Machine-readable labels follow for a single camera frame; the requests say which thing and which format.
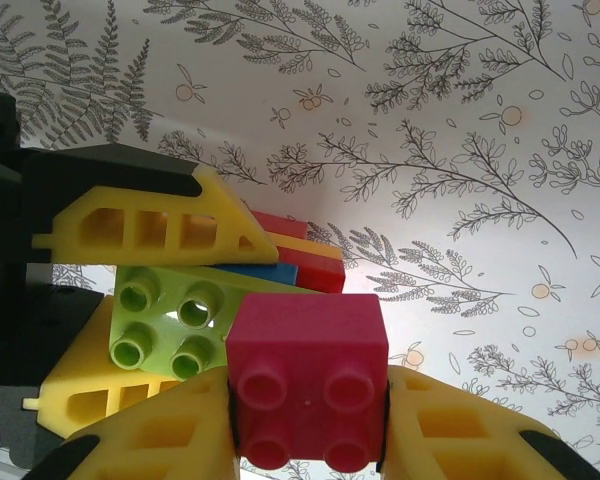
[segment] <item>wallpaper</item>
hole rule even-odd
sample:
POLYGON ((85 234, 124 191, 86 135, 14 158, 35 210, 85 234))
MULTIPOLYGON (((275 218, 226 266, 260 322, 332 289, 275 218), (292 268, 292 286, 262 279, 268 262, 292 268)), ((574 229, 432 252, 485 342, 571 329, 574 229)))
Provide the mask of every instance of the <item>wallpaper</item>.
POLYGON ((600 0, 0 0, 0 90, 27 145, 163 152, 310 221, 390 362, 600 469, 600 0))

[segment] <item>yellow plastic part with holes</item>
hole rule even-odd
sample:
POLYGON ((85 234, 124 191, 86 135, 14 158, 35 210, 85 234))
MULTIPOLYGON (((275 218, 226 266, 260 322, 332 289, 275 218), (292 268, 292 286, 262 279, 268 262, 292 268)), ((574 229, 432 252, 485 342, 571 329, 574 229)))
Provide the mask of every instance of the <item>yellow plastic part with holes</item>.
POLYGON ((212 168, 194 172, 198 197, 94 187, 35 234, 53 263, 196 266, 273 264, 278 250, 212 168))
POLYGON ((342 250, 333 245, 325 245, 324 243, 312 242, 311 240, 304 240, 302 238, 288 237, 279 233, 270 233, 269 235, 277 247, 342 260, 342 250))
POLYGON ((38 423, 67 438, 109 415, 168 390, 181 382, 171 377, 127 371, 109 359, 113 297, 105 296, 40 388, 25 399, 25 410, 38 411, 38 423))
MULTIPOLYGON (((226 367, 208 370, 77 432, 71 439, 101 441, 69 480, 144 479, 146 472, 152 480, 239 479, 227 375, 226 367)), ((541 423, 404 367, 390 366, 389 381, 381 479, 563 480, 518 435, 533 429, 555 438, 541 423)))
POLYGON ((100 443, 68 480, 235 480, 226 367, 208 370, 69 438, 100 443))
POLYGON ((521 437, 525 415, 403 367, 389 367, 384 480, 564 480, 521 437))

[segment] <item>botanical print wallpaper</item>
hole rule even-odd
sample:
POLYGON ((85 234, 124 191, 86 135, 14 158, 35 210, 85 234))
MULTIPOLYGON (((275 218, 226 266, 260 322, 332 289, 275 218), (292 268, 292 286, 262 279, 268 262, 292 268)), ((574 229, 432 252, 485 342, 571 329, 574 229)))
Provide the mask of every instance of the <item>botanical print wallpaper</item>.
POLYGON ((27 145, 186 158, 310 221, 381 296, 390 362, 600 469, 600 0, 0 0, 0 90, 27 145))

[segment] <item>lime green duplo brick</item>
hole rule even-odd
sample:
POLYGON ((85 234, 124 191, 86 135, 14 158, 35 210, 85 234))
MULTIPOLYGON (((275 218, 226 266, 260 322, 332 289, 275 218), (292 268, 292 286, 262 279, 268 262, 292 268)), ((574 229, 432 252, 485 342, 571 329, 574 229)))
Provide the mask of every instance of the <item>lime green duplo brick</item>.
POLYGON ((317 293, 208 267, 118 267, 111 359, 181 380, 226 365, 227 334, 251 292, 317 293))

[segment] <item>red duplo brick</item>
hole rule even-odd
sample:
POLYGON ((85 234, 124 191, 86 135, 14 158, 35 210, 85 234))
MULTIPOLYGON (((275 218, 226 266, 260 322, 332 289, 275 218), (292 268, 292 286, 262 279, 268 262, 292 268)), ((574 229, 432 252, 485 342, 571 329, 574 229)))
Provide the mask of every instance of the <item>red duplo brick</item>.
POLYGON ((323 293, 342 293, 344 263, 335 258, 278 247, 279 261, 298 267, 296 286, 323 293))
POLYGON ((388 353, 376 295, 247 295, 227 338, 238 454, 268 470, 380 460, 388 353))
POLYGON ((278 233, 280 235, 286 235, 287 237, 301 238, 303 240, 307 238, 307 229, 309 228, 307 222, 278 217, 262 212, 252 211, 251 213, 260 226, 269 233, 278 233))

